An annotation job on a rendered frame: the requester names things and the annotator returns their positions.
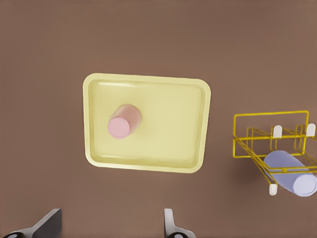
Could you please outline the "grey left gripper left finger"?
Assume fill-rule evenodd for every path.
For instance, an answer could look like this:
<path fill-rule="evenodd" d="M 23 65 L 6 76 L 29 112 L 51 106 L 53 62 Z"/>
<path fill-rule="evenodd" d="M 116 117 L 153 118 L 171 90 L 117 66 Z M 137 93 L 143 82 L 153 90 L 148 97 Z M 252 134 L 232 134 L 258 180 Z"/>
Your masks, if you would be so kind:
<path fill-rule="evenodd" d="M 35 225 L 13 231 L 3 238 L 60 238 L 62 232 L 62 210 L 49 211 Z"/>

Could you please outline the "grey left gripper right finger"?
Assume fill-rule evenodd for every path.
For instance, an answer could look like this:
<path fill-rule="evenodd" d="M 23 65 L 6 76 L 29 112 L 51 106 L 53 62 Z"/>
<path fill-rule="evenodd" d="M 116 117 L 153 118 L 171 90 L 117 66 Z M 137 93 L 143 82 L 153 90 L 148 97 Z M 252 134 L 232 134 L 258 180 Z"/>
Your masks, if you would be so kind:
<path fill-rule="evenodd" d="M 164 238 L 196 238 L 196 235 L 190 230 L 176 226 L 174 223 L 173 210 L 165 208 Z"/>

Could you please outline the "pale yellow tray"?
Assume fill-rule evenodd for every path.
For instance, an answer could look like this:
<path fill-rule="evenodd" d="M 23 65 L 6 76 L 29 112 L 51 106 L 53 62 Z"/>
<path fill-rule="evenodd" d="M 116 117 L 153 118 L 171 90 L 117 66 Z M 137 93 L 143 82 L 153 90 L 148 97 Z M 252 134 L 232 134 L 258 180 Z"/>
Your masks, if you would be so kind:
<path fill-rule="evenodd" d="M 204 160 L 210 102 L 201 79 L 90 74 L 83 82 L 85 156 L 96 167 L 194 173 Z M 141 123 L 117 139 L 107 126 L 127 104 Z"/>

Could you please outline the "pink cup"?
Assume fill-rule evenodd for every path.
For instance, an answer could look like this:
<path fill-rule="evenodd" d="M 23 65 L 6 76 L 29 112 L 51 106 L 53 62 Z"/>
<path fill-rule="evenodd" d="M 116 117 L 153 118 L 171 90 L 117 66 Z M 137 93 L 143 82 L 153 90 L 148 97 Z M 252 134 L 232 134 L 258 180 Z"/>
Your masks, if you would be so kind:
<path fill-rule="evenodd" d="M 131 104 L 120 106 L 108 122 L 108 132 L 116 139 L 124 139 L 132 134 L 141 124 L 140 110 Z"/>

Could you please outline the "lavender cup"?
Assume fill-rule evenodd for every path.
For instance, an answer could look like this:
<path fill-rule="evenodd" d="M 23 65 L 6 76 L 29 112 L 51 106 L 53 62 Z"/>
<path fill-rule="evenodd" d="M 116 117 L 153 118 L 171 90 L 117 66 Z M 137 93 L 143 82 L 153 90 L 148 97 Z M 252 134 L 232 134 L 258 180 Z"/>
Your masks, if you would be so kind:
<path fill-rule="evenodd" d="M 270 168 L 304 167 L 293 155 L 278 150 L 269 153 L 264 162 Z M 291 173 L 272 174 L 276 182 L 286 190 L 300 197 L 308 197 L 317 192 L 317 177 L 308 169 L 291 169 Z"/>

